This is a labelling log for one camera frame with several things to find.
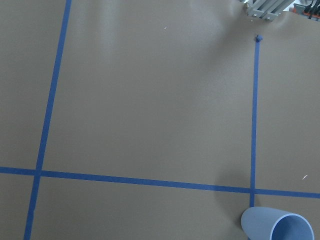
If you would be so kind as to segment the light blue plastic cup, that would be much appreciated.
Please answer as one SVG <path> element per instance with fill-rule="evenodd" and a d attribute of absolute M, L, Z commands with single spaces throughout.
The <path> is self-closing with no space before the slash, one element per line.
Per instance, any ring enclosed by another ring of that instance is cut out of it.
<path fill-rule="evenodd" d="M 311 224 L 303 216 L 270 207 L 249 207 L 241 227 L 250 240 L 313 240 Z"/>

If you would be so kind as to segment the orange black usb hub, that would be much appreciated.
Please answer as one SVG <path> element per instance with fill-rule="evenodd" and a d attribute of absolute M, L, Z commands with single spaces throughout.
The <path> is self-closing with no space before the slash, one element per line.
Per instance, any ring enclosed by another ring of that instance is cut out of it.
<path fill-rule="evenodd" d="M 320 3 L 318 2 L 308 5 L 294 3 L 292 12 L 309 20 L 320 21 Z"/>

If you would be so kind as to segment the aluminium frame post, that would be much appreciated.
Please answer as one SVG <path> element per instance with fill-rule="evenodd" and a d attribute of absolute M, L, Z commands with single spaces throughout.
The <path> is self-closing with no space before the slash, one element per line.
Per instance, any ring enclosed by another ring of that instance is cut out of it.
<path fill-rule="evenodd" d="M 273 21 L 288 8 L 294 0 L 240 0 L 248 16 Z"/>

